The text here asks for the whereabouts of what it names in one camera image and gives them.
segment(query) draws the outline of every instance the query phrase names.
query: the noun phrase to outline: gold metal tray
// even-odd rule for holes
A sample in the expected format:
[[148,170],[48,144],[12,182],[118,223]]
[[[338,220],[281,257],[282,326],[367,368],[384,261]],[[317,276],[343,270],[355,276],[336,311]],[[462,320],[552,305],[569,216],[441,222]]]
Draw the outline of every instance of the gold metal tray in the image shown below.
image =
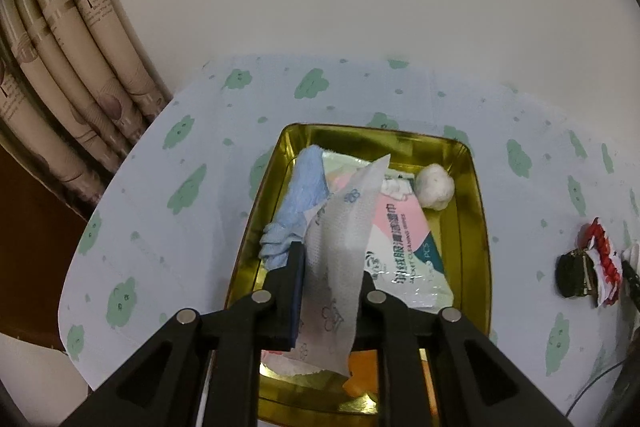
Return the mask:
[[[471,152],[462,143],[410,132],[364,127],[291,124],[284,128],[262,178],[238,252],[226,305],[261,288],[265,270],[258,259],[262,230],[287,191],[300,151],[324,149],[373,161],[391,154],[390,167],[417,174],[441,164],[456,183],[456,193],[441,212],[425,216],[454,294],[454,306],[485,334],[491,314],[491,269],[484,210]],[[376,403],[367,394],[353,399],[342,389],[346,378],[329,371],[281,377],[260,368],[261,419],[292,427],[376,425]]]

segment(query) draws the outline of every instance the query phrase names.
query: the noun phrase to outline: blue cloth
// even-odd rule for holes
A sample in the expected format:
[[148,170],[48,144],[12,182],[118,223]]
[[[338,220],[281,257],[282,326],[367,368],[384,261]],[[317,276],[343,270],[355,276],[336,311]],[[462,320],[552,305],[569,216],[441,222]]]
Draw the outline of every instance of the blue cloth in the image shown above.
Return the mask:
[[312,145],[300,151],[293,167],[287,194],[271,223],[264,227],[260,239],[260,258],[267,270],[287,264],[289,247],[302,241],[306,232],[304,212],[329,197],[324,179],[322,149]]

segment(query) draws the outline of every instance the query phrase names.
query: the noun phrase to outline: cleaning wipes package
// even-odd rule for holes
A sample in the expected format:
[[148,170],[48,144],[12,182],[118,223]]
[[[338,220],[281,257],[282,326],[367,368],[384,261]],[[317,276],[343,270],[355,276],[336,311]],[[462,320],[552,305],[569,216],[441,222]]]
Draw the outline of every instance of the cleaning wipes package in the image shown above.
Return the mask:
[[306,264],[300,329],[294,349],[263,353],[280,375],[328,369],[348,377],[356,333],[362,269],[380,185],[389,165],[384,156],[358,170],[329,199],[305,212]]
[[[324,175],[331,192],[340,190],[368,162],[325,151]],[[388,169],[380,188],[364,269],[376,288],[410,308],[436,313],[453,304],[444,266],[414,194],[413,175]]]

